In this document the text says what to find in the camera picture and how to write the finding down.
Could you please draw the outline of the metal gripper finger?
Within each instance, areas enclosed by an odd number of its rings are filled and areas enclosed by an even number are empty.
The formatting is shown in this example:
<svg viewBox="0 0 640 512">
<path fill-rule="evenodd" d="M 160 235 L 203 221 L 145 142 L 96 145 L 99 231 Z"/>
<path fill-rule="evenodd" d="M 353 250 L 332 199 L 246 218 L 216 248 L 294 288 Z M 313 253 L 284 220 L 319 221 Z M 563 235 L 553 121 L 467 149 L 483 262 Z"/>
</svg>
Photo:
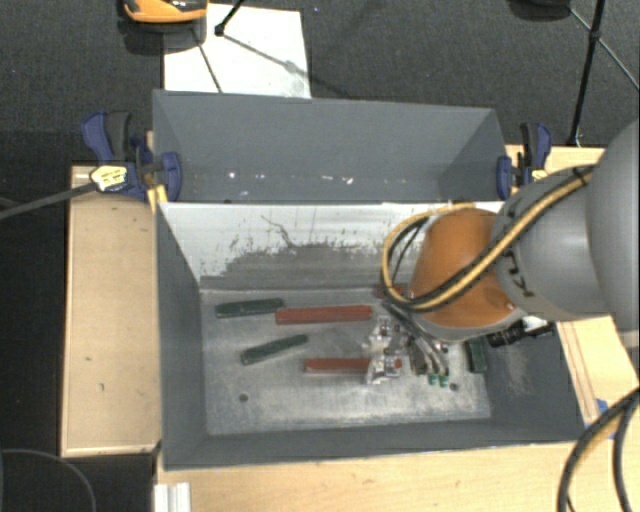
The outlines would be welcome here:
<svg viewBox="0 0 640 512">
<path fill-rule="evenodd" d="M 381 355 L 369 360 L 365 372 L 366 385 L 378 385 L 397 379 L 402 374 L 403 361 L 400 357 Z"/>
<path fill-rule="evenodd" d="M 394 351 L 397 338 L 396 324 L 390 316 L 379 316 L 367 339 L 363 342 L 365 351 Z"/>
</svg>

